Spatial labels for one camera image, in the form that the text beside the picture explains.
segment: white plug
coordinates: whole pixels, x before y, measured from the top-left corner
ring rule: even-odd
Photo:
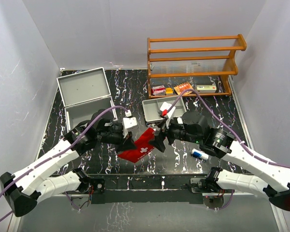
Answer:
[[[134,128],[138,128],[136,117],[124,117],[122,119],[122,125],[124,127],[123,134],[124,138],[128,135],[128,132]]]
[[[132,116],[131,110],[125,111],[125,115],[126,117],[131,117]]]
[[[178,118],[177,118],[177,123],[178,123],[178,124],[183,124],[183,120],[182,120],[181,117],[178,117]]]

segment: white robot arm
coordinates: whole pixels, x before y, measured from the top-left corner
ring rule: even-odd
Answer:
[[[74,169],[62,176],[50,176],[66,163],[93,149],[97,142],[115,144],[117,152],[136,149],[131,130],[137,127],[137,121],[135,117],[131,117],[130,111],[126,112],[126,116],[128,117],[123,118],[122,124],[111,120],[112,116],[101,118],[87,132],[85,132],[85,124],[89,122],[82,122],[68,132],[56,146],[28,167],[14,174],[6,172],[1,175],[2,189],[24,176],[11,185],[4,194],[16,217],[27,214],[41,201],[63,192],[83,193],[91,189],[94,194],[102,194],[104,180],[89,177],[81,168]],[[65,151],[83,132],[84,135],[79,142],[73,148]]]
[[[194,192],[234,189],[267,197],[275,206],[290,211],[290,168],[274,166],[272,160],[247,147],[244,149],[232,134],[223,129],[211,128],[206,118],[196,111],[188,111],[178,120],[172,118],[172,114],[168,116],[172,112],[168,112],[168,109],[172,109],[170,104],[160,108],[159,113],[165,120],[158,125],[155,139],[149,142],[151,145],[164,152],[165,138],[169,145],[175,140],[198,143],[206,154],[237,164],[252,173],[235,174],[213,167],[206,179],[190,180]]]

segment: red first aid kit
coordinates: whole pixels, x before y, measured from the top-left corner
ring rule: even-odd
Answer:
[[[141,137],[134,142],[137,149],[124,151],[119,154],[118,157],[136,163],[141,158],[146,156],[149,152],[151,152],[155,147],[150,145],[148,142],[155,138],[155,131],[152,128],[148,128]]]

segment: white container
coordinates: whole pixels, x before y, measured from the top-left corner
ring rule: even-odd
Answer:
[[[198,158],[198,159],[201,159],[201,160],[204,160],[204,161],[207,161],[208,158],[209,158],[209,155],[208,154],[206,154],[205,152],[199,151],[197,149],[193,149],[191,151],[191,155],[194,158]]]
[[[215,93],[216,90],[217,90],[217,87],[216,85],[203,85],[203,86],[200,86],[198,85],[195,90],[198,92],[198,93]]]
[[[104,68],[92,69],[57,78],[66,115],[67,131],[90,120],[100,109],[114,106]]]

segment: black table surface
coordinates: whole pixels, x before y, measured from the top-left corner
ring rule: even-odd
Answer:
[[[75,72],[80,71],[64,71],[62,75]],[[147,71],[106,70],[105,73],[114,104],[122,105],[130,109],[132,115],[138,120],[139,128],[133,132],[134,139],[136,140],[148,127],[148,124],[145,122],[142,107],[142,101],[148,99]],[[204,100],[220,119],[230,126],[241,139],[245,140],[243,128],[232,96],[204,97]],[[223,128],[198,98],[184,98],[184,103],[187,110],[196,110],[201,115],[206,116],[212,127]],[[118,119],[121,120],[124,112],[117,110],[116,113]],[[39,157],[55,146],[65,133],[66,120],[64,106],[58,90],[44,134]],[[119,158],[113,145],[99,144],[80,158],[64,165],[58,173],[64,174],[77,167],[83,168],[87,174],[206,174],[213,166],[219,166],[237,173],[244,171],[230,162],[225,162],[215,157],[210,157],[206,162],[193,158],[190,153],[197,146],[197,144],[175,141],[172,146],[166,144],[164,153],[154,149],[134,164]]]

